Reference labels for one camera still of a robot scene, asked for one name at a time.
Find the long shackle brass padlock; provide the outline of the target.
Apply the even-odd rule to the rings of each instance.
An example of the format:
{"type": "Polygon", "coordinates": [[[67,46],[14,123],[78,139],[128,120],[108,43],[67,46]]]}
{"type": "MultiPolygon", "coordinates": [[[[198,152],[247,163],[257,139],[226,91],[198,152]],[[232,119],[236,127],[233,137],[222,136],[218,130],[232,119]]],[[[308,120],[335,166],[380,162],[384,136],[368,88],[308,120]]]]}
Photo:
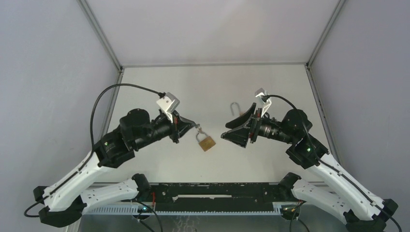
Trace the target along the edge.
{"type": "Polygon", "coordinates": [[[232,102],[230,104],[230,111],[232,116],[241,116],[244,112],[241,110],[240,104],[237,102],[232,102]]]}

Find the short shackle brass padlock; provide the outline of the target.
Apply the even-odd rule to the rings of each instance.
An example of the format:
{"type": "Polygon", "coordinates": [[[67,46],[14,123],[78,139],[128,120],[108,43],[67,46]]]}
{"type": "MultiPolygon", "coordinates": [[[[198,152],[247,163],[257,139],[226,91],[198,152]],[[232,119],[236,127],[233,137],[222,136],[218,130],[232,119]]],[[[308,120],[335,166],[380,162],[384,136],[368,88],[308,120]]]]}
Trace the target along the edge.
{"type": "Polygon", "coordinates": [[[198,145],[204,152],[207,152],[216,145],[216,142],[213,140],[213,138],[206,133],[198,132],[196,134],[196,140],[198,142],[198,145]]]}

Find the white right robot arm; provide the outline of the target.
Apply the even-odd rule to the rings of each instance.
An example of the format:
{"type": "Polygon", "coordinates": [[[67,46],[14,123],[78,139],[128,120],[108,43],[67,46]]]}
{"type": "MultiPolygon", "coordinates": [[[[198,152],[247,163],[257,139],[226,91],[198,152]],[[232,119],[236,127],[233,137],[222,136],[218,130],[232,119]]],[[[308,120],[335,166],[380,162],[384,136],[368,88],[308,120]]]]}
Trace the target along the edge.
{"type": "Polygon", "coordinates": [[[289,145],[288,157],[319,177],[331,191],[315,187],[301,176],[288,173],[280,182],[280,197],[310,203],[337,218],[350,232],[382,232],[398,205],[382,199],[354,179],[329,150],[309,134],[311,122],[299,109],[289,110],[281,121],[270,118],[253,104],[240,117],[226,123],[221,137],[240,147],[264,137],[289,145]]]}

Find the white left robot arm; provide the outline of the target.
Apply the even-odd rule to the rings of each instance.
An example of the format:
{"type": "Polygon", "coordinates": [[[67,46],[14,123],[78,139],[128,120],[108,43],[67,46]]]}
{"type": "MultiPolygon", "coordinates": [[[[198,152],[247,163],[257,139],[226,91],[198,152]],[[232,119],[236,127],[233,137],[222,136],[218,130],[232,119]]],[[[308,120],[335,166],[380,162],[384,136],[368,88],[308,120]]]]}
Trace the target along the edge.
{"type": "Polygon", "coordinates": [[[99,176],[112,172],[135,157],[140,149],[169,137],[178,143],[195,122],[173,112],[171,118],[160,113],[150,119],[144,109],[133,109],[119,120],[119,126],[104,135],[81,163],[57,183],[34,189],[35,200],[44,205],[40,222],[62,228],[78,221],[85,213],[107,204],[151,196],[151,186],[144,174],[102,188],[89,189],[99,176]]]}

